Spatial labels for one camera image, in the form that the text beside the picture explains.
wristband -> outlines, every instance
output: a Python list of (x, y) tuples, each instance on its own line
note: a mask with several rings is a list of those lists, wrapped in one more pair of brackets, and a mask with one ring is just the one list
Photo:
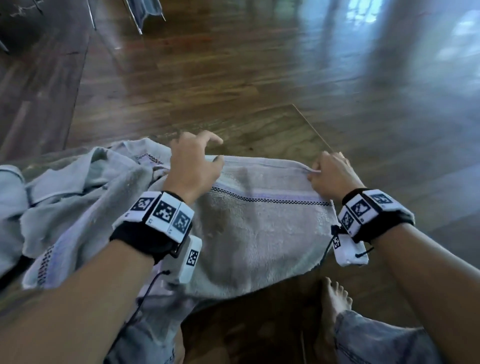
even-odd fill
[(194, 211), (180, 196), (146, 191), (113, 224), (110, 240), (122, 240), (134, 249), (151, 255), (155, 264), (167, 254), (177, 257), (192, 228)]
[(398, 201), (380, 190), (357, 189), (342, 200), (338, 220), (353, 241), (371, 242), (392, 227), (415, 225), (414, 215)]

person's right hand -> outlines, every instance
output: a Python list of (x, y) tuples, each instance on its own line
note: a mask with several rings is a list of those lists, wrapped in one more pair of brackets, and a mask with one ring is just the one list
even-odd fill
[(308, 180), (322, 197), (341, 202), (349, 192), (365, 187), (342, 153), (322, 152), (312, 168), (321, 172), (310, 173)]

denim pant leg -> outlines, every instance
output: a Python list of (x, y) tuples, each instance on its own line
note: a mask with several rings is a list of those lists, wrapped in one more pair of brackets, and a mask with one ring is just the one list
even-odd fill
[(339, 364), (444, 363), (423, 328), (398, 328), (354, 311), (338, 315), (335, 348)]

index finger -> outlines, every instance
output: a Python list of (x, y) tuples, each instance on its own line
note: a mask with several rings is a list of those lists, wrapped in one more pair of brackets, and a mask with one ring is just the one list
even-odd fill
[(214, 141), (219, 144), (223, 144), (222, 138), (220, 138), (217, 134), (209, 132), (208, 130), (203, 130), (199, 132), (197, 135), (197, 140), (200, 141), (200, 143), (203, 145), (204, 148), (207, 146), (209, 141)]

foot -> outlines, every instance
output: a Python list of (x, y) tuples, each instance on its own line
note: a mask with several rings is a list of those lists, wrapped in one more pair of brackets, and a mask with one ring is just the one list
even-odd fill
[(322, 279), (322, 328), (315, 341), (315, 354), (323, 363), (336, 363), (334, 329), (336, 317), (352, 309), (352, 299), (338, 282)]

